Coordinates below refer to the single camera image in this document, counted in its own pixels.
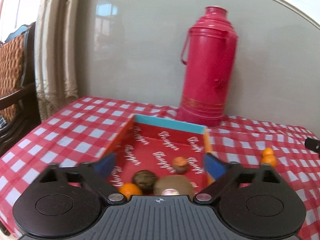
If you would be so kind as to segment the small orange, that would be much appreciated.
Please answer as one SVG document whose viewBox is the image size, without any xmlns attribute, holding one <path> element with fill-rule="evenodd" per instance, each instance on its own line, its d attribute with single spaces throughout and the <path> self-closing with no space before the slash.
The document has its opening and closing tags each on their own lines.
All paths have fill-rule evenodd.
<svg viewBox="0 0 320 240">
<path fill-rule="evenodd" d="M 277 165 L 277 158 L 274 155 L 268 154 L 263 156 L 260 163 L 268 164 L 268 165 L 271 165 L 272 167 L 275 167 Z"/>
<path fill-rule="evenodd" d="M 274 155 L 274 151 L 272 148 L 267 147 L 262 151 L 262 156 L 267 156 L 267 155 Z"/>
<path fill-rule="evenodd" d="M 118 190 L 121 194 L 123 194 L 128 200 L 132 196 L 142 196 L 142 190 L 134 183 L 125 183 Z"/>
</svg>

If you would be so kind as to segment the brown kiwi with sticker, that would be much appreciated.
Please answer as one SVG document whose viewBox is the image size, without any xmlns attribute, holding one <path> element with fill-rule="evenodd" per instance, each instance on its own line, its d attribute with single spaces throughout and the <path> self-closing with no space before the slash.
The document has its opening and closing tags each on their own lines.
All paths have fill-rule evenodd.
<svg viewBox="0 0 320 240">
<path fill-rule="evenodd" d="M 155 182 L 153 194 L 158 196 L 188 195 L 193 198 L 194 188 L 185 176 L 164 176 Z"/>
</svg>

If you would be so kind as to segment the small brown round fruit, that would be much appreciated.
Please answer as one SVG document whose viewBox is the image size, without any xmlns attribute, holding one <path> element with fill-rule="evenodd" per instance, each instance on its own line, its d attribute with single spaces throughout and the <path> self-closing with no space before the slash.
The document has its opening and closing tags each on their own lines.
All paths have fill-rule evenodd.
<svg viewBox="0 0 320 240">
<path fill-rule="evenodd" d="M 172 166 L 177 174 L 185 174 L 189 169 L 189 163 L 185 157 L 175 157 Z"/>
</svg>

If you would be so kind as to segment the dark brown mangosteen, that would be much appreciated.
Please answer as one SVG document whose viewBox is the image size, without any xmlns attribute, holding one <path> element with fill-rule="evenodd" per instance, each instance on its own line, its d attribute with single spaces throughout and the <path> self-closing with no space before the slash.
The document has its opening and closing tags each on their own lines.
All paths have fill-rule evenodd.
<svg viewBox="0 0 320 240">
<path fill-rule="evenodd" d="M 143 194 L 152 194 L 158 177 L 149 170 L 140 170 L 132 177 L 132 183 L 137 185 Z"/>
</svg>

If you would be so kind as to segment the red white checkered tablecloth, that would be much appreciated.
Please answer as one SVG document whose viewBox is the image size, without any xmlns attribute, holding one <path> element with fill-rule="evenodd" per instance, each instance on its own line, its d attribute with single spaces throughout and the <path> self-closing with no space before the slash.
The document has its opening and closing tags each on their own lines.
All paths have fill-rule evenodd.
<svg viewBox="0 0 320 240">
<path fill-rule="evenodd" d="M 121 126 L 134 114 L 173 119 L 176 108 L 95 97 L 80 98 L 40 124 L 1 157 L 1 222 L 11 239 L 20 232 L 12 207 L 48 163 L 74 166 L 99 157 Z M 255 167 L 270 147 L 277 171 L 306 207 L 302 239 L 319 239 L 319 156 L 304 141 L 313 133 L 299 126 L 229 116 L 209 130 L 214 154 L 225 161 Z"/>
</svg>

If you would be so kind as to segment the colourful cardboard box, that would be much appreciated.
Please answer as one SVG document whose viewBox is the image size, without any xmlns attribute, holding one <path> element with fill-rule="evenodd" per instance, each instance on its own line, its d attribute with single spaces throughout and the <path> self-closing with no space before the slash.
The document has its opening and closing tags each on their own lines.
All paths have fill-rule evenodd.
<svg viewBox="0 0 320 240">
<path fill-rule="evenodd" d="M 140 170 L 149 170 L 158 178 L 176 175 L 175 157 L 185 157 L 189 169 L 184 174 L 195 192 L 214 179 L 204 170 L 204 156 L 211 153 L 208 128 L 176 120 L 141 114 L 133 115 L 110 140 L 100 159 L 116 155 L 116 165 L 107 180 L 120 188 L 132 182 Z"/>
</svg>

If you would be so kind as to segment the wicker wooden chair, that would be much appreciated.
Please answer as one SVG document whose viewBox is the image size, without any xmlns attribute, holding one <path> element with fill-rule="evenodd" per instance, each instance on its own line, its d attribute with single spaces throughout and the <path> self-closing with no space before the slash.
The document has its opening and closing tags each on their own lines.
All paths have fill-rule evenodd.
<svg viewBox="0 0 320 240">
<path fill-rule="evenodd" d="M 36 23 L 22 25 L 1 42 L 1 155 L 41 123 L 35 84 Z"/>
</svg>

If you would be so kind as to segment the red thermos flask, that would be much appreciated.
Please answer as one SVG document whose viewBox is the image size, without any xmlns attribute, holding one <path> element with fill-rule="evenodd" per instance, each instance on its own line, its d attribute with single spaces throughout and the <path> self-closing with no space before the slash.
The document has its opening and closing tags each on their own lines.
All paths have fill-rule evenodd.
<svg viewBox="0 0 320 240">
<path fill-rule="evenodd" d="M 227 10 L 206 7 L 189 28 L 181 56 L 186 66 L 181 102 L 176 118 L 207 127 L 224 117 L 238 36 Z"/>
</svg>

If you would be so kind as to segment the beige curtain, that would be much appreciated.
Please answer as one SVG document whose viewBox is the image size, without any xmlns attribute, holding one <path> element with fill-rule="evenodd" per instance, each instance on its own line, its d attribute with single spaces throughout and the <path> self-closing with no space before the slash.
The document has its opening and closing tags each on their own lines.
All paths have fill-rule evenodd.
<svg viewBox="0 0 320 240">
<path fill-rule="evenodd" d="M 75 24 L 78 0 L 43 0 L 35 25 L 35 83 L 42 121 L 78 98 Z"/>
</svg>

